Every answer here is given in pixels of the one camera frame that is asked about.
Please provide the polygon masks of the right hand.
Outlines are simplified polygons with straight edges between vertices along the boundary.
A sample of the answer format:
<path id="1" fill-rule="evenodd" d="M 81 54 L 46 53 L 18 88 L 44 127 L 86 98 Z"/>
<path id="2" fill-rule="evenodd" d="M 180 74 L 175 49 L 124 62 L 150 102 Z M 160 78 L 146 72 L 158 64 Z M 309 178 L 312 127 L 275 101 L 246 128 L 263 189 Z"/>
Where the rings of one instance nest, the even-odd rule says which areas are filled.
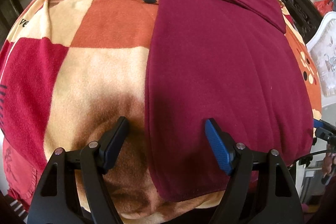
<path id="1" fill-rule="evenodd" d="M 323 176 L 331 174 L 333 164 L 335 164 L 335 153 L 327 153 L 322 163 Z"/>

